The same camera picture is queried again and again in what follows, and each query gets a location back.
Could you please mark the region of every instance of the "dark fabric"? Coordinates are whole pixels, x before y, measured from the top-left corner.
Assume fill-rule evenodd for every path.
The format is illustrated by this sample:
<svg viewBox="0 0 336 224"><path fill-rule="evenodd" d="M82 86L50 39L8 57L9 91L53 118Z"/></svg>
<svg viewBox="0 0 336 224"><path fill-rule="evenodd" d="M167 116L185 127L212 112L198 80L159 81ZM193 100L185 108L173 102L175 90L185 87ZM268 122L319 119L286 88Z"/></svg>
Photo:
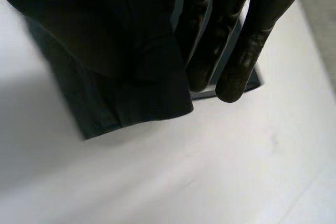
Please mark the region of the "dark fabric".
<svg viewBox="0 0 336 224"><path fill-rule="evenodd" d="M173 2L8 1L29 19L85 138L193 110Z"/></svg>

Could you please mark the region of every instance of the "white table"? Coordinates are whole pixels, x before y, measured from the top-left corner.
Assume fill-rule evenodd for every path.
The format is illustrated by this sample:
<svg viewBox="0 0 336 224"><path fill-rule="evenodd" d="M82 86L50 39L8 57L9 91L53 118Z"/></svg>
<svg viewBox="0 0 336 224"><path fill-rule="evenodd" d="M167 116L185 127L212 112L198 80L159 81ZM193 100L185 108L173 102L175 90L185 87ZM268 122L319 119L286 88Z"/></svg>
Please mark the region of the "white table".
<svg viewBox="0 0 336 224"><path fill-rule="evenodd" d="M234 104L82 142L0 0L0 223L336 223L336 107L296 2Z"/></svg>

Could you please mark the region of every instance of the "white surface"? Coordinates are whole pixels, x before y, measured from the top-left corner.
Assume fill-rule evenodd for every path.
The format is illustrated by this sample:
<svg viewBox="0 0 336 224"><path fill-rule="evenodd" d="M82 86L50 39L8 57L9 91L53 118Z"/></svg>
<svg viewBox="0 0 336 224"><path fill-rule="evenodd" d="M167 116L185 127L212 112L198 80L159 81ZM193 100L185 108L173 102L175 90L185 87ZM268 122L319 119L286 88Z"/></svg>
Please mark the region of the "white surface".
<svg viewBox="0 0 336 224"><path fill-rule="evenodd" d="M260 89L87 142L0 3L0 223L336 223L335 101L298 3Z"/></svg>

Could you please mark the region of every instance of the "gloved hand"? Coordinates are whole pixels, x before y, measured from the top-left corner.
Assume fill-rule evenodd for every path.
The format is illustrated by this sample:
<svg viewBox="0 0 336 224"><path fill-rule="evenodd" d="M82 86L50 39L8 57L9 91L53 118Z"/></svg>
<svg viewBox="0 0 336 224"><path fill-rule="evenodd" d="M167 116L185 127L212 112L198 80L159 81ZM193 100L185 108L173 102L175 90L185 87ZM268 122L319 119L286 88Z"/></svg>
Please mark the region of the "gloved hand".
<svg viewBox="0 0 336 224"><path fill-rule="evenodd" d="M192 91L204 90L226 48L246 0L213 0L208 25L195 48L210 0L184 0L175 36ZM225 102L237 101L276 21L294 0L251 0L236 46L216 87Z"/></svg>

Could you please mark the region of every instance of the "black glove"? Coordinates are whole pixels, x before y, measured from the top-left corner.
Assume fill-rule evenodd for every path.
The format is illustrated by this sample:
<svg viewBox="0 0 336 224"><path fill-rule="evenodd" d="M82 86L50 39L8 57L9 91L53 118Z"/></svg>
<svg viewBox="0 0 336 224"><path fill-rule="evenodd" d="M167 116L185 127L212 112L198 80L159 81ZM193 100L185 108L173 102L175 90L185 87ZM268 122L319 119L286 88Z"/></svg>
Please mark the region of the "black glove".
<svg viewBox="0 0 336 224"><path fill-rule="evenodd" d="M217 67L246 0L213 0L210 20L195 49L210 0L184 0L176 29L192 91L204 90ZM225 102L237 101L276 21L294 0L251 0L246 21L216 87Z"/></svg>

